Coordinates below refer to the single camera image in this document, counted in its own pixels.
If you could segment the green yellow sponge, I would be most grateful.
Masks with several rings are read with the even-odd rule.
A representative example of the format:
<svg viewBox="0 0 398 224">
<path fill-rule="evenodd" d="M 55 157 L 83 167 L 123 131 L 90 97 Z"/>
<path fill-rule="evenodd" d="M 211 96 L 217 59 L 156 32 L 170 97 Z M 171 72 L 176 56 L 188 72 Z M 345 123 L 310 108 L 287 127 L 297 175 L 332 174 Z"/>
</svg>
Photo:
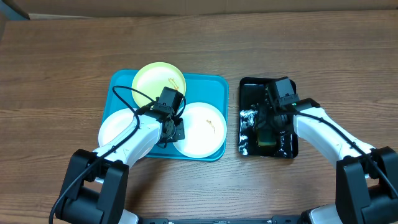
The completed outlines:
<svg viewBox="0 0 398 224">
<path fill-rule="evenodd" d="M 274 132 L 270 129 L 257 130 L 257 144 L 258 146 L 275 146 L 277 143 Z"/>
</svg>

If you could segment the white plate with pink rim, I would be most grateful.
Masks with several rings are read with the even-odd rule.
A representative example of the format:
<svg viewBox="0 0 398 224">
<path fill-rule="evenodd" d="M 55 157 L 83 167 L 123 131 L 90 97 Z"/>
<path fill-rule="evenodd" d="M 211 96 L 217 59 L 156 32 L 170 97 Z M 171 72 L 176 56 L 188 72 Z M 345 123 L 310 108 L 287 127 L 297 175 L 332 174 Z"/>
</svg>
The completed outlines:
<svg viewBox="0 0 398 224">
<path fill-rule="evenodd" d="M 109 115 L 102 123 L 98 133 L 99 147 L 113 140 L 125 130 L 134 120 L 134 114 L 129 108 L 118 110 Z"/>
</svg>

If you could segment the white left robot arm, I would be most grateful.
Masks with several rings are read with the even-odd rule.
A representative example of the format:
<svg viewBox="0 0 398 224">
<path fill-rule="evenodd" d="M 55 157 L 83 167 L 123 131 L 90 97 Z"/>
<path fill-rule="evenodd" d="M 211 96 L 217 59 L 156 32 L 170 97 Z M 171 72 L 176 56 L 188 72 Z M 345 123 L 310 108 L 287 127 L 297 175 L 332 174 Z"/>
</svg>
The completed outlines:
<svg viewBox="0 0 398 224">
<path fill-rule="evenodd" d="M 183 119 L 172 108 L 140 108 L 133 114 L 133 121 L 109 143 L 71 156 L 49 223 L 54 218 L 68 223 L 140 222 L 124 208 L 129 170 L 156 144 L 182 140 Z"/>
</svg>

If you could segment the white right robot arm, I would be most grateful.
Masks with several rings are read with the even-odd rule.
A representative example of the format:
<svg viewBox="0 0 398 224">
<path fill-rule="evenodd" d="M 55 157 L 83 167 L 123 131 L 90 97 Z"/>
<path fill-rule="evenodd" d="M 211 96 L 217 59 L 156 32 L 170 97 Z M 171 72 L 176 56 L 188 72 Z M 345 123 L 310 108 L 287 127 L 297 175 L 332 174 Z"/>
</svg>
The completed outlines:
<svg viewBox="0 0 398 224">
<path fill-rule="evenodd" d="M 397 153 L 376 149 L 334 122 L 311 98 L 259 106 L 255 129 L 294 132 L 336 170 L 333 204 L 307 210 L 298 223 L 394 223 L 397 221 Z"/>
</svg>

